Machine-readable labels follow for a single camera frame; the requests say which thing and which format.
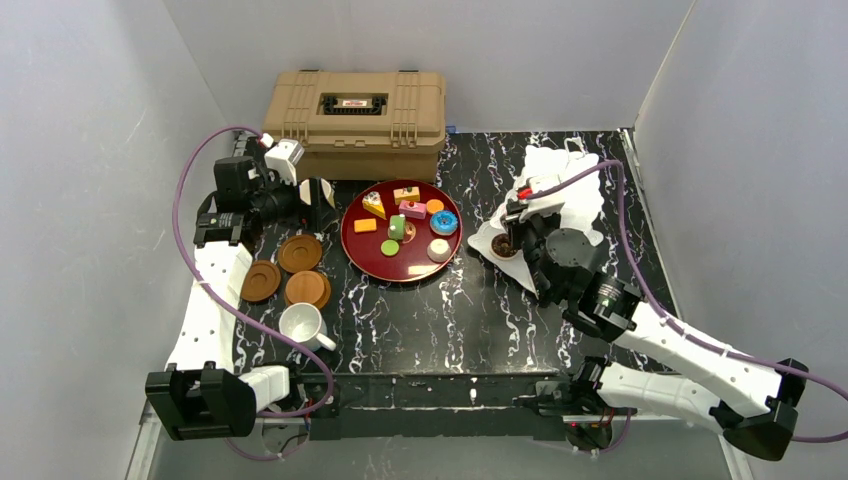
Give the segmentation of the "chocolate donut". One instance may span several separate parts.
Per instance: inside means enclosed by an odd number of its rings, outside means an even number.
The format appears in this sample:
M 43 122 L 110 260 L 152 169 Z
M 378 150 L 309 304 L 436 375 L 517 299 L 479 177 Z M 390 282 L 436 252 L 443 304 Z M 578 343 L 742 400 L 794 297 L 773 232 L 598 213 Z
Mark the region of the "chocolate donut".
M 491 239 L 490 250 L 495 257 L 505 260 L 515 257 L 518 253 L 507 233 L 495 235 Z

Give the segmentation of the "white three-tier cake stand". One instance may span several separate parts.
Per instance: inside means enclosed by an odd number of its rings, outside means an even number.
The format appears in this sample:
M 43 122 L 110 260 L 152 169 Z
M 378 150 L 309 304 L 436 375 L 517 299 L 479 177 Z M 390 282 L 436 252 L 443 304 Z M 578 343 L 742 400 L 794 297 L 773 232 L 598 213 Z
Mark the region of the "white three-tier cake stand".
M 518 194 L 525 189 L 537 193 L 553 188 L 599 162 L 600 157 L 594 153 L 526 146 L 524 167 L 520 175 L 514 180 L 513 186 L 507 190 L 493 216 L 484 221 L 477 232 L 470 236 L 468 245 L 493 263 L 502 273 L 516 280 L 528 291 L 536 293 L 531 272 L 522 255 L 517 253 L 509 258 L 500 257 L 492 249 L 492 240 L 506 232 L 502 217 L 506 214 L 507 202 L 516 200 Z M 554 222 L 557 228 L 580 231 L 593 246 L 605 240 L 605 235 L 594 227 L 594 222 L 602 213 L 604 205 L 601 181 L 597 172 L 587 175 L 554 194 L 530 200 L 528 204 L 529 211 L 521 215 L 523 223 L 527 223 L 532 214 L 540 214 L 545 220 L 557 214 L 559 219 Z

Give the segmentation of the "white round cake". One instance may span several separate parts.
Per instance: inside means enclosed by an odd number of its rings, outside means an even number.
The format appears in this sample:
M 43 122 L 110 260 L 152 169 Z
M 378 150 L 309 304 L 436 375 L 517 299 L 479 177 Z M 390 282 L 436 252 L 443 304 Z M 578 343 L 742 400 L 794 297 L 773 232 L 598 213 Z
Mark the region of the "white round cake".
M 442 264 L 451 258 L 452 247 L 447 240 L 436 238 L 428 244 L 427 255 L 432 262 Z

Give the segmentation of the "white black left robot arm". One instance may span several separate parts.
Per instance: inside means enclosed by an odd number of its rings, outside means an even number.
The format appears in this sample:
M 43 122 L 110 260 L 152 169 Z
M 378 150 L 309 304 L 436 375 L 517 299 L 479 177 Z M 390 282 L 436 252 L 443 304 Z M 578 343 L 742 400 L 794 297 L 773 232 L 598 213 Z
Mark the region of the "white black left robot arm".
M 245 437 L 257 417 L 292 397 L 283 363 L 235 371 L 232 348 L 253 254 L 265 226 L 296 217 L 328 200 L 331 187 L 303 190 L 295 161 L 267 155 L 215 162 L 215 188 L 195 217 L 193 251 L 180 252 L 193 276 L 179 335 L 163 370 L 148 374 L 145 395 L 176 441 Z

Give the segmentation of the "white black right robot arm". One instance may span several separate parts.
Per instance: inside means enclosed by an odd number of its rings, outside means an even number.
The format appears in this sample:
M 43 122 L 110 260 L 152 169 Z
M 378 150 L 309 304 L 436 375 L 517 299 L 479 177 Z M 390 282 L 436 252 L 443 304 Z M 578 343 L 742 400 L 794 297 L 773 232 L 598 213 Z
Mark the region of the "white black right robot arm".
M 564 320 L 577 331 L 672 370 L 645 373 L 591 357 L 572 377 L 571 393 L 595 397 L 605 407 L 674 416 L 722 435 L 753 457 L 781 460 L 795 433 L 807 366 L 793 358 L 760 366 L 740 360 L 726 344 L 715 350 L 696 345 L 697 330 L 669 323 L 637 287 L 604 273 L 598 248 L 558 220 L 534 214 L 521 221 L 516 213 L 502 218 L 541 305 L 562 304 Z

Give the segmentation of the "pale yellow mug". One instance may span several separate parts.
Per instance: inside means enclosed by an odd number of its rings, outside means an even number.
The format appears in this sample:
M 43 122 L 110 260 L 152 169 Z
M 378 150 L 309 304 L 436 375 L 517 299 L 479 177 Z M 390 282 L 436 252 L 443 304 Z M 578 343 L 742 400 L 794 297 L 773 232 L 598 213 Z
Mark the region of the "pale yellow mug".
M 321 177 L 311 177 L 299 184 L 300 210 L 303 215 L 321 208 L 335 209 L 333 185 Z

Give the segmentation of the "orange square cake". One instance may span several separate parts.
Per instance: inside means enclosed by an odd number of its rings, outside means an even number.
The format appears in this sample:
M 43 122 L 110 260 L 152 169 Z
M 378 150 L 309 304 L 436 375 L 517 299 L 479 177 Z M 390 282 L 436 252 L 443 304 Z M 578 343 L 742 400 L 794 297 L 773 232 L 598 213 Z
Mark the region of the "orange square cake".
M 354 232 L 370 233 L 377 230 L 377 220 L 375 218 L 357 219 L 354 221 Z

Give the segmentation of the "brown wooden coaster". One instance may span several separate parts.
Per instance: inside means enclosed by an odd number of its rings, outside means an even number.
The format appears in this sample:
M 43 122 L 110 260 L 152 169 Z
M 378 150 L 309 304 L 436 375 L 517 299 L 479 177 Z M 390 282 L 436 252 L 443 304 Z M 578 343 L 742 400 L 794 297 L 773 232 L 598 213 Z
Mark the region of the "brown wooden coaster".
M 279 266 L 290 274 L 315 268 L 322 257 L 320 241 L 309 234 L 296 235 L 285 240 L 278 249 Z

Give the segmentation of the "yellow triangular cake slice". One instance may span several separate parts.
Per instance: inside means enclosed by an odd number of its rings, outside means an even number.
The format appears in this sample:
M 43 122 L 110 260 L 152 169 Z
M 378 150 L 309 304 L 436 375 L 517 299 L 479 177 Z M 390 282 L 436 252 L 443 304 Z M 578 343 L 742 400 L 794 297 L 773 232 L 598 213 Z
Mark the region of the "yellow triangular cake slice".
M 371 190 L 364 194 L 362 198 L 362 207 L 368 213 L 376 216 L 377 218 L 386 220 L 386 210 L 381 198 L 381 195 L 376 190 Z

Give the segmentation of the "light wooden coaster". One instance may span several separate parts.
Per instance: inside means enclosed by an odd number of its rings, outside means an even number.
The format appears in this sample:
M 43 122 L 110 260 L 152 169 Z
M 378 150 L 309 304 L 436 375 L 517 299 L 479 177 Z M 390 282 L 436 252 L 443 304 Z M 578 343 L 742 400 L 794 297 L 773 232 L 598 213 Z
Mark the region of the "light wooden coaster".
M 313 270 L 300 271 L 291 276 L 284 288 L 287 305 L 308 303 L 322 309 L 331 296 L 329 279 Z

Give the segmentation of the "dark brown coaster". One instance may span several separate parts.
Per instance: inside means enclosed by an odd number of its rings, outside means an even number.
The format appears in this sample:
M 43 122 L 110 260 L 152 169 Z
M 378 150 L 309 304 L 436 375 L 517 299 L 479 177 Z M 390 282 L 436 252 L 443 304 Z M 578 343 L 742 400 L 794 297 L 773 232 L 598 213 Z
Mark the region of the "dark brown coaster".
M 254 261 L 244 279 L 241 299 L 263 302 L 276 294 L 282 281 L 279 267 L 269 260 Z

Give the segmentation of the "green round macaron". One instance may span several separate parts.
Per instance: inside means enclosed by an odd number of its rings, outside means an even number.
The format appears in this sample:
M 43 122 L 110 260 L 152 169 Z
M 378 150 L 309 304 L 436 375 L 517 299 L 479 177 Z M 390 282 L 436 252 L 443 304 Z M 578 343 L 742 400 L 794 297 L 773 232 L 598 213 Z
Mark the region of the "green round macaron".
M 380 252 L 385 257 L 394 257 L 400 250 L 400 244 L 397 240 L 387 239 L 380 245 Z

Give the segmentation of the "round red tray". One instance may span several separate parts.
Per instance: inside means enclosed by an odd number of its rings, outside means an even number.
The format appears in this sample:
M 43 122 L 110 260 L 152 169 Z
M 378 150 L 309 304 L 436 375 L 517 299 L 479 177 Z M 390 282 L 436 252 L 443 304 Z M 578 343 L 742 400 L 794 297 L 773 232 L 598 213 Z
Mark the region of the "round red tray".
M 450 263 L 462 243 L 459 208 L 438 187 L 415 180 L 377 183 L 348 206 L 340 227 L 348 259 L 386 282 L 424 280 Z

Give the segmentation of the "blue frosted donut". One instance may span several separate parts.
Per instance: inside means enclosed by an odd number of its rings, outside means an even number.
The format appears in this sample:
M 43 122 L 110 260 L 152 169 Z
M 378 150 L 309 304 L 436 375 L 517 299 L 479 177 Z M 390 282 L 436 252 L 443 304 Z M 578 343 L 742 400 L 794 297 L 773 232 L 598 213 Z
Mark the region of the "blue frosted donut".
M 451 236 L 460 226 L 459 218 L 450 210 L 440 210 L 430 217 L 430 228 L 439 236 Z

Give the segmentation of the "pink rectangular cake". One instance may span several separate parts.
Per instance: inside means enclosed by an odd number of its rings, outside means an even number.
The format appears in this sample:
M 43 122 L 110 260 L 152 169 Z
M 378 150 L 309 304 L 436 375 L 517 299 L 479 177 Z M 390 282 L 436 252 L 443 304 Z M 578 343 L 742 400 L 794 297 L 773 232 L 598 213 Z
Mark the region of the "pink rectangular cake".
M 398 210 L 408 219 L 422 220 L 428 214 L 427 205 L 419 201 L 404 200 L 398 205 Z

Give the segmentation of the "yellow rectangular cake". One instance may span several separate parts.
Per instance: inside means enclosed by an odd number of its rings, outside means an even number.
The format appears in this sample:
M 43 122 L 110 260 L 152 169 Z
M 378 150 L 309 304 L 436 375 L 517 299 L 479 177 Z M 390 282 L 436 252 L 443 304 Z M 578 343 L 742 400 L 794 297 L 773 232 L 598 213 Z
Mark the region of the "yellow rectangular cake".
M 393 199 L 396 205 L 401 205 L 404 202 L 420 202 L 420 189 L 418 186 L 406 186 L 394 189 Z

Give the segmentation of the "tan plastic toolbox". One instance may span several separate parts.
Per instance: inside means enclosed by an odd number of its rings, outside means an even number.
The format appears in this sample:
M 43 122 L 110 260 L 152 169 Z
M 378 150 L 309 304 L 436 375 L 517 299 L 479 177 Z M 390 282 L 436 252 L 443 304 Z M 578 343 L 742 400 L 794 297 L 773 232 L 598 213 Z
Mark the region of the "tan plastic toolbox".
M 446 130 L 446 80 L 435 72 L 280 74 L 261 127 L 296 140 L 299 177 L 435 181 Z

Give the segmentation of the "orange round cookie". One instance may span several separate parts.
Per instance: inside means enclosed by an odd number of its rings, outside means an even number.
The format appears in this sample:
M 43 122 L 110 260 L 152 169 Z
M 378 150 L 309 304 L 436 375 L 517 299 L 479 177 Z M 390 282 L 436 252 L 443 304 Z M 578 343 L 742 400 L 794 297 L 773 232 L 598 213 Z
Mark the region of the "orange round cookie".
M 444 203 L 439 199 L 430 199 L 426 202 L 426 210 L 430 215 L 434 215 L 445 209 Z

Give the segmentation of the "white mug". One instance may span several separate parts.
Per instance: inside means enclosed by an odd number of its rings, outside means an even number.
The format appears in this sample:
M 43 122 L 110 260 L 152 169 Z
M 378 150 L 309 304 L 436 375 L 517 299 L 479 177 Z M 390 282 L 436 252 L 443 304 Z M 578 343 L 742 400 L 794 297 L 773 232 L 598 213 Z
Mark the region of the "white mug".
M 310 303 L 287 307 L 278 321 L 279 332 L 312 352 L 335 351 L 337 343 L 328 336 L 328 328 L 320 310 Z

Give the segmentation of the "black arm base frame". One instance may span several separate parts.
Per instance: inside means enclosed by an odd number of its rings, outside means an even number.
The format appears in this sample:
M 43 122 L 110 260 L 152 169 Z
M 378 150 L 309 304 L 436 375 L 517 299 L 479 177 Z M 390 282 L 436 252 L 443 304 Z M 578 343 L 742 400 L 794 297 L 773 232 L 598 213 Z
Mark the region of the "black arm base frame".
M 627 409 L 602 406 L 554 372 L 339 374 L 335 380 L 331 399 L 307 420 L 264 418 L 262 424 L 303 427 L 313 441 L 509 436 L 591 451 L 618 442 L 628 417 Z

